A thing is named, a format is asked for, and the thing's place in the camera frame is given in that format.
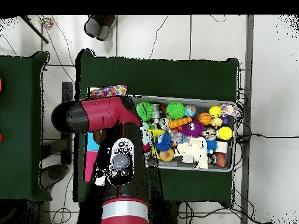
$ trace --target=green spiky ball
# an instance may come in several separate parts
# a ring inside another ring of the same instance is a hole
[[[152,104],[142,101],[137,104],[136,110],[137,114],[143,121],[148,121],[152,118]]]
[[[168,104],[166,112],[172,120],[177,120],[185,116],[185,107],[181,102],[171,102]]]

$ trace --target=orange ball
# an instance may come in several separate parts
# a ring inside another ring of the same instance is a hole
[[[203,125],[211,124],[212,117],[209,113],[201,113],[199,114],[199,123]]]

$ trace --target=green table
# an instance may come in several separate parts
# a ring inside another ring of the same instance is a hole
[[[86,98],[88,87],[127,85],[131,95],[236,101],[239,62],[167,61],[94,57],[82,50],[76,60],[77,93]],[[83,201],[87,183],[82,182],[84,134],[79,136],[78,201]],[[221,201],[231,206],[232,171],[183,171],[161,169],[165,200]]]
[[[43,201],[40,78],[47,52],[30,58],[0,56],[0,199]]]

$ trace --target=black pole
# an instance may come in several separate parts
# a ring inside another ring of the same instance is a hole
[[[43,41],[46,42],[46,44],[49,43],[49,41],[36,29],[36,27],[28,20],[27,17],[25,17],[25,16],[20,16],[20,17],[24,20],[24,22],[26,22],[29,25],[29,27],[31,27],[33,29],[33,31],[35,31],[37,33],[38,36],[41,37],[41,39]]]

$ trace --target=dark green table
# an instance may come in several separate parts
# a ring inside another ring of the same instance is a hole
[[[167,61],[95,57],[82,50],[76,60],[77,97],[86,98],[88,87],[127,85],[131,95],[236,101],[235,58],[217,61]],[[78,201],[84,200],[82,182],[84,135],[79,136]],[[165,200],[221,201],[231,206],[232,171],[183,171],[161,169]]]

